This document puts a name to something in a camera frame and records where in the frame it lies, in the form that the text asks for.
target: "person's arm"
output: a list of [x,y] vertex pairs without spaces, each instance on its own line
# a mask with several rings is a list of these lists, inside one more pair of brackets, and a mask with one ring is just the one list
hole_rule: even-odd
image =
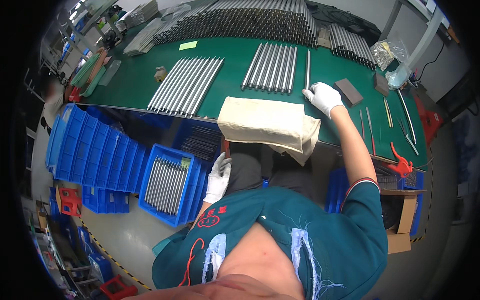
[[343,105],[340,93],[321,82],[312,84],[309,90],[302,92],[338,128],[349,183],[353,184],[362,178],[377,181],[370,154]]
[[231,161],[231,157],[225,158],[225,152],[222,152],[213,164],[212,171],[208,174],[207,192],[192,228],[195,227],[195,224],[197,224],[198,219],[204,211],[210,207],[210,205],[222,199],[227,191],[230,172],[232,171]]
[[340,135],[340,144],[349,183],[353,184],[365,177],[377,181],[368,149],[350,119],[347,109],[344,106],[336,106],[330,111],[330,116]]

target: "red plastic stool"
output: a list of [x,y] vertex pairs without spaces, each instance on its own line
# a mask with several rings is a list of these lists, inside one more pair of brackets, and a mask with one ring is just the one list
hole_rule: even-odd
[[82,208],[82,199],[77,196],[77,189],[59,188],[61,208],[60,212],[69,216],[82,216],[77,209]]
[[135,286],[126,286],[121,280],[121,276],[118,274],[113,277],[106,283],[100,286],[100,290],[110,299],[110,300],[120,300],[125,297],[135,296],[138,293],[138,290]]

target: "bundle of rods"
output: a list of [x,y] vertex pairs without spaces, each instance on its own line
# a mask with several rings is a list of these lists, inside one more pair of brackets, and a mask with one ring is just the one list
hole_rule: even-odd
[[375,70],[375,59],[363,37],[345,30],[338,24],[331,24],[329,29],[330,48],[334,55],[354,60]]
[[240,89],[245,87],[271,92],[292,92],[295,67],[297,65],[297,46],[287,47],[273,43],[260,44],[248,67]]
[[223,65],[221,58],[184,58],[173,66],[147,110],[193,117]]
[[144,201],[169,215],[178,213],[188,168],[167,159],[155,157]]
[[304,0],[210,0],[176,16],[156,45],[213,36],[251,37],[317,48],[317,28]]
[[201,159],[213,161],[221,139],[221,132],[201,126],[193,126],[192,134],[183,141],[180,149]]

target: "red clamp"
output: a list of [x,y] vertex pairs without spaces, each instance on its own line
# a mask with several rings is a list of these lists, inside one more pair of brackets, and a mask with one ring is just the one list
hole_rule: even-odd
[[390,142],[390,146],[392,147],[393,154],[395,155],[396,158],[398,158],[398,165],[388,165],[387,167],[398,174],[400,174],[401,178],[405,178],[409,175],[409,173],[412,172],[412,162],[409,161],[407,163],[407,160],[398,155],[398,153],[395,151],[395,148],[393,147],[393,142]]

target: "teal work shirt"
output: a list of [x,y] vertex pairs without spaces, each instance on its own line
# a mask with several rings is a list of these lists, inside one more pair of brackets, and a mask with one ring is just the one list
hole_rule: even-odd
[[292,261],[307,300],[360,299],[387,264],[380,190],[371,179],[350,187],[340,214],[327,214],[292,190],[268,187],[222,198],[188,234],[172,238],[153,263],[155,287],[214,280],[254,222]]

